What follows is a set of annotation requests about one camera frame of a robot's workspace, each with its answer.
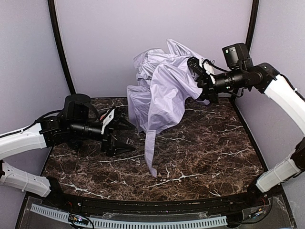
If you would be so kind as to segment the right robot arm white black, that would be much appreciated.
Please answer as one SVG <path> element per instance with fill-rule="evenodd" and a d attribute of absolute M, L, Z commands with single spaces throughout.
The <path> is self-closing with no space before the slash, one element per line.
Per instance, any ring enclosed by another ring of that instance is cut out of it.
<path fill-rule="evenodd" d="M 221 94 L 236 99 L 238 111 L 249 125 L 267 171 L 258 175 L 247 192 L 258 196 L 305 174 L 305 100 L 272 65 L 238 60 L 224 71 L 211 61 L 191 57 L 201 98 L 212 103 Z"/>

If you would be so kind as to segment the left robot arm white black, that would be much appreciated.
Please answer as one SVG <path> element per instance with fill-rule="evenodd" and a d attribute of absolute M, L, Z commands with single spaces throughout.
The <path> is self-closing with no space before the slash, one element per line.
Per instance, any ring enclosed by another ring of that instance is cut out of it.
<path fill-rule="evenodd" d="M 26 151 L 58 146 L 62 143 L 77 145 L 81 140 L 101 143 L 101 151 L 107 156 L 116 156 L 134 151 L 129 144 L 113 137 L 113 131 L 134 130 L 126 119 L 126 113 L 113 107 L 104 114 L 90 118 L 87 110 L 49 112 L 33 124 L 0 137 L 0 183 L 1 185 L 31 192 L 43 198 L 58 198 L 62 189 L 57 179 L 42 177 L 17 169 L 5 159 Z"/>

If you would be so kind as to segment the lavender folding umbrella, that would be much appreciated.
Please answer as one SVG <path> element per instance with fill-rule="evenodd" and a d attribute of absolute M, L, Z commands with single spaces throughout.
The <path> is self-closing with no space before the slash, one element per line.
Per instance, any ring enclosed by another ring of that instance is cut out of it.
<path fill-rule="evenodd" d="M 144 158 L 153 177 L 157 176 L 153 168 L 156 136 L 180 123 L 187 98 L 210 103 L 200 98 L 203 90 L 195 81 L 198 77 L 187 65 L 189 58 L 202 61 L 203 56 L 173 39 L 167 39 L 167 47 L 168 52 L 154 48 L 136 56 L 137 85 L 127 86 L 129 121 L 146 134 Z"/>

